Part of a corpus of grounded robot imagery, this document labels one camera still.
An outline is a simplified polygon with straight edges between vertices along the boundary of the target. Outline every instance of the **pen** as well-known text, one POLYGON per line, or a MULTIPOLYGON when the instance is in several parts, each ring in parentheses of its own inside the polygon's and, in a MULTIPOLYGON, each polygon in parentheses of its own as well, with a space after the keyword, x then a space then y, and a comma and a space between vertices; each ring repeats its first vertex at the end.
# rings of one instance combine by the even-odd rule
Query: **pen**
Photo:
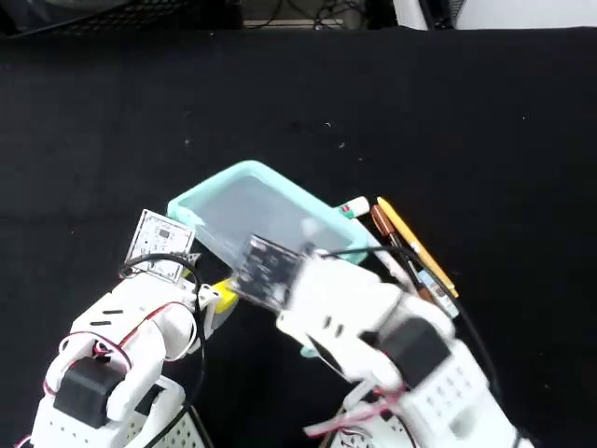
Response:
MULTIPOLYGON (((390 243, 394 247, 402 247, 402 242, 400 241, 400 238, 398 238, 396 229, 394 229, 394 226, 378 205, 373 205, 373 207, 371 207, 371 217, 373 218, 375 227, 377 227, 377 230, 380 231, 382 236, 388 237, 390 243)), ((433 302, 433 296, 419 278, 416 269, 414 269, 414 266, 412 265, 412 261, 402 253, 398 253, 398 258, 402 261, 402 265, 407 270, 412 283, 416 286, 419 296, 426 301, 433 302)))
MULTIPOLYGON (((363 225, 362 222, 360 222, 358 219, 351 219, 351 222, 365 233, 365 235, 367 236, 368 245, 370 245, 371 247, 378 247, 381 245, 380 242, 377 241, 375 236, 373 236, 373 233, 371 233, 369 229, 363 225)), ((382 265, 385 266, 390 275, 392 275, 402 285, 406 285, 407 290, 411 294, 417 293, 417 289, 410 280, 409 275, 404 271, 404 269, 402 269, 402 266, 398 264, 394 257, 392 257, 387 252, 375 252, 375 256, 382 263, 382 265)))
POLYGON ((402 218, 396 213, 392 205, 390 205, 384 198, 378 197, 377 202, 380 205, 380 208, 388 217, 390 222, 394 224, 394 227, 398 230, 402 238, 409 244, 412 250, 421 257, 421 261, 427 265, 427 267, 433 271, 437 277, 446 285, 446 288, 451 291, 454 297, 458 297, 458 292, 456 292, 456 287, 448 275, 446 275, 436 261, 431 257, 427 249, 421 244, 421 242, 417 239, 414 235, 412 230, 407 226, 406 222, 402 220, 402 218))

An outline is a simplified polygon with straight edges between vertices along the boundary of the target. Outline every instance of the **cable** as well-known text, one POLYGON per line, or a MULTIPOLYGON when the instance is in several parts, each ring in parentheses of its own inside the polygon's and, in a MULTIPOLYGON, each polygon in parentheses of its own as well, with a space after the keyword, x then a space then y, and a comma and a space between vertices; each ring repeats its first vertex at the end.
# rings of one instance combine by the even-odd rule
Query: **cable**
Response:
POLYGON ((23 437, 21 440, 19 440, 17 443, 15 443, 14 448, 22 448, 23 446, 25 446, 25 443, 27 443, 30 439, 31 439, 31 435, 27 435, 27 436, 23 437))
MULTIPOLYGON (((194 273, 195 268, 192 267, 189 269, 192 273, 194 273)), ((205 329, 203 327, 203 318, 201 316, 201 307, 199 304, 199 286, 197 287, 197 309, 195 312, 195 319, 197 324, 197 337, 201 342, 200 351, 201 351, 201 369, 199 370, 199 377, 197 379, 197 383, 193 390, 188 395, 187 399, 183 403, 182 408, 178 413, 174 416, 174 418, 170 421, 168 425, 166 425, 156 436, 149 441, 149 443, 145 446, 145 448, 153 448, 156 446, 160 441, 168 435, 168 433, 176 426, 176 424, 185 416, 186 413, 192 412, 193 402, 197 400, 199 394, 201 393, 201 388, 203 386, 203 382, 205 381, 205 369, 206 369, 206 358, 205 358, 205 329)))
POLYGON ((409 438, 412 448, 417 448, 417 442, 414 441, 414 437, 410 433, 410 429, 409 429, 409 427, 407 427, 406 422, 404 420, 402 420, 402 418, 400 418, 400 415, 397 415, 397 414, 394 414, 394 415, 398 419, 398 422, 400 422, 400 425, 402 425, 402 427, 404 428, 404 432, 406 433, 407 437, 409 438))
POLYGON ((95 341, 99 341, 99 342, 103 343, 106 347, 110 348, 112 351, 114 351, 120 355, 120 357, 122 358, 124 363, 127 365, 127 371, 129 371, 132 368, 131 359, 126 354, 126 352, 124 350, 122 350, 122 347, 120 347, 119 344, 113 343, 112 341, 107 339, 105 336, 102 336, 101 334, 98 334, 98 333, 94 333, 93 331, 73 331, 72 333, 68 334, 60 341, 60 344, 58 345, 58 352, 62 353, 64 348, 66 348, 66 344, 69 342, 69 340, 73 336, 78 336, 78 335, 88 335, 88 336, 91 336, 92 339, 95 339, 95 341))
POLYGON ((201 281, 201 278, 199 277, 199 273, 197 272, 197 269, 195 268, 193 263, 191 263, 187 259, 184 259, 183 257, 176 255, 176 254, 151 253, 151 254, 140 255, 139 257, 135 257, 133 259, 129 259, 128 261, 125 261, 122 264, 122 266, 120 266, 120 269, 118 269, 118 274, 120 275, 121 278, 130 278, 131 275, 137 275, 138 273, 127 273, 126 271, 131 270, 137 264, 145 263, 146 261, 173 261, 174 263, 178 263, 181 266, 184 266, 185 268, 187 268, 190 271, 190 274, 193 276, 194 283, 195 283, 195 289, 193 292, 195 292, 195 293, 199 292, 199 288, 201 286, 202 281, 201 281))
POLYGON ((278 0, 278 3, 276 3, 276 6, 273 7, 273 11, 271 12, 270 18, 265 21, 264 23, 261 23, 260 25, 256 25, 256 26, 245 26, 245 28, 247 30, 258 30, 260 28, 264 28, 266 26, 268 26, 270 23, 272 23, 273 21, 275 21, 278 16, 280 15, 280 11, 282 10, 282 5, 284 4, 284 0, 278 0))
POLYGON ((363 252, 372 253, 372 252, 379 252, 379 251, 403 253, 408 258, 412 259, 413 261, 416 261, 419 265, 421 265, 421 267, 423 267, 423 269, 425 269, 427 271, 427 273, 433 279, 433 281, 439 285, 439 287, 442 289, 444 294, 446 294, 453 301, 454 306, 456 306, 456 308, 460 312, 460 316, 463 319, 463 322, 465 322, 468 332, 470 333, 470 335, 472 336, 472 338, 475 341, 475 344, 479 350, 480 356, 483 358, 483 364, 485 364, 487 376, 489 376, 489 378, 490 378, 491 390, 493 392, 493 395, 495 396, 495 400, 501 404, 502 390, 499 385, 497 369, 495 368, 495 365, 493 364, 492 357, 489 354, 489 350, 487 350, 487 346, 481 339, 479 332, 477 331, 477 328, 473 324, 472 319, 470 318, 470 316, 468 315, 468 313, 466 312, 465 308, 460 303, 460 301, 458 301, 458 299, 456 297, 454 297, 454 295, 446 287, 446 285, 439 279, 439 277, 437 277, 437 275, 431 269, 429 269, 429 267, 421 260, 421 258, 414 251, 410 250, 409 248, 407 248, 405 246, 396 247, 393 245, 381 245, 379 247, 363 247, 363 248, 357 248, 357 249, 346 249, 346 250, 340 250, 340 251, 336 251, 336 252, 329 252, 327 254, 323 254, 321 257, 329 258, 329 257, 338 257, 340 255, 359 254, 359 253, 363 253, 363 252))
POLYGON ((323 25, 323 21, 325 20, 333 20, 336 23, 336 25, 338 25, 340 28, 346 29, 344 23, 340 23, 336 20, 336 16, 343 14, 344 12, 348 12, 350 10, 355 10, 359 13, 360 22, 357 29, 361 29, 363 27, 363 23, 365 22, 365 11, 357 3, 350 0, 333 0, 331 3, 327 0, 324 0, 323 4, 315 14, 315 23, 313 24, 313 27, 316 27, 317 25, 323 25), (335 11, 334 9, 337 7, 344 8, 335 11), (326 11, 328 12, 328 14, 322 17, 324 12, 326 11))

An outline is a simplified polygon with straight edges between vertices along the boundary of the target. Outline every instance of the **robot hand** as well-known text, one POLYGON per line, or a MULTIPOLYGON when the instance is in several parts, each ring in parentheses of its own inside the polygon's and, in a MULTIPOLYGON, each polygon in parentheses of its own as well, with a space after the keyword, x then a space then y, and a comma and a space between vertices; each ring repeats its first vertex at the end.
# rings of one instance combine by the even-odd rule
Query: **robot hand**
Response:
MULTIPOLYGON (((232 287, 272 309, 281 331, 347 381, 379 389, 382 407, 400 415, 419 446, 532 446, 507 420, 478 363, 455 339, 451 320, 434 304, 342 259, 294 254, 258 237, 232 287)), ((334 428, 311 428, 310 435, 334 428)))

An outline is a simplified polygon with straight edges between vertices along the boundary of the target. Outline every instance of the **black cloth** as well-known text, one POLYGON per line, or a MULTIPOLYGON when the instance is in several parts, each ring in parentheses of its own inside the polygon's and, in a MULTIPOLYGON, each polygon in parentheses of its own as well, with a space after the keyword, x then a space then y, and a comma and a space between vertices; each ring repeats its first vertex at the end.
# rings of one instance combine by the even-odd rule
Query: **black cloth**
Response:
MULTIPOLYGON (((0 444, 30 431, 141 210, 257 159, 327 203, 391 201, 458 286, 507 415, 545 446, 589 445, 596 54, 587 29, 3 44, 0 444)), ((207 352, 216 446, 313 446, 301 427, 348 390, 248 304, 207 352)))

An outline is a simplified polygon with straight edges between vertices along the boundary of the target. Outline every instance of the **transparent plastic lid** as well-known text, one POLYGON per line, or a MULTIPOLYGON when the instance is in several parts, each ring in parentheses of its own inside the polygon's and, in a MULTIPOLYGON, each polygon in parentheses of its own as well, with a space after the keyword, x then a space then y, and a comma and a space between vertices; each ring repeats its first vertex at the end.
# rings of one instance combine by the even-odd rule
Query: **transparent plastic lid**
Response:
POLYGON ((367 243, 338 211, 256 161, 233 165, 173 199, 168 216, 194 227, 196 238, 229 266, 252 234, 293 251, 307 243, 329 251, 367 243))

